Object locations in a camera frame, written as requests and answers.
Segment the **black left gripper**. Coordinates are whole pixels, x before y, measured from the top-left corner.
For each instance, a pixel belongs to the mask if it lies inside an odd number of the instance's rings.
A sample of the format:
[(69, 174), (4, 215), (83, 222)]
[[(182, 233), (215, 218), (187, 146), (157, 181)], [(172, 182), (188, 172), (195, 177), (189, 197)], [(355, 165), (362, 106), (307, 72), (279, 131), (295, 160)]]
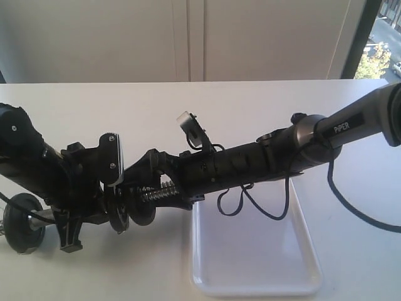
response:
[(44, 161), (54, 164), (49, 191), (43, 199), (55, 210), (60, 250), (65, 253), (83, 249), (79, 239), (83, 222), (97, 225), (108, 222), (97, 175), (97, 152), (96, 147), (86, 148), (74, 142), (54, 158), (43, 155)]

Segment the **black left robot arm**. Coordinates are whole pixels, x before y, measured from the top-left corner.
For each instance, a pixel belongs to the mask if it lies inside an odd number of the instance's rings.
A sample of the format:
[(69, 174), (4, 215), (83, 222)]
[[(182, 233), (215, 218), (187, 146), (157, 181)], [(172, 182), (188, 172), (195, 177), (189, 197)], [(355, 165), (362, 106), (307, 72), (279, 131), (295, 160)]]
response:
[(79, 142), (54, 150), (23, 108), (1, 104), (1, 175), (25, 188), (11, 198), (1, 196), (3, 233), (14, 251), (36, 250), (53, 224), (61, 250), (73, 253), (83, 248), (83, 223), (108, 220), (100, 204), (96, 153)]

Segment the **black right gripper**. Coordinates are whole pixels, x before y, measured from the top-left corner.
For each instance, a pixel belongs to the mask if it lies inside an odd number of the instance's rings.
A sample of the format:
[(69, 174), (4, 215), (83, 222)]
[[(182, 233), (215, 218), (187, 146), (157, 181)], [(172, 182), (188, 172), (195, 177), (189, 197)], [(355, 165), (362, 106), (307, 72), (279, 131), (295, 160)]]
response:
[(161, 177), (168, 175), (175, 187), (147, 192), (147, 201), (158, 208), (178, 208), (191, 211), (204, 194), (219, 191), (216, 160), (219, 151), (199, 151), (175, 156), (157, 149), (148, 150), (123, 173), (126, 187), (161, 187)]

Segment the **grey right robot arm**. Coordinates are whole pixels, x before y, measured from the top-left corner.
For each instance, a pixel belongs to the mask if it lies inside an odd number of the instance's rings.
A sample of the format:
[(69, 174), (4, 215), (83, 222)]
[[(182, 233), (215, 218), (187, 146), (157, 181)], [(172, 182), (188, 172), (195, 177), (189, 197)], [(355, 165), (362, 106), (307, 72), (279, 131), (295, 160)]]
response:
[(298, 176), (371, 135), (383, 134), (389, 145), (399, 146), (400, 85), (377, 88), (329, 117), (296, 113), (289, 127), (228, 149), (213, 144), (191, 113), (180, 126), (191, 151), (173, 156), (150, 149), (125, 170), (122, 187), (131, 214), (189, 210), (208, 193)]

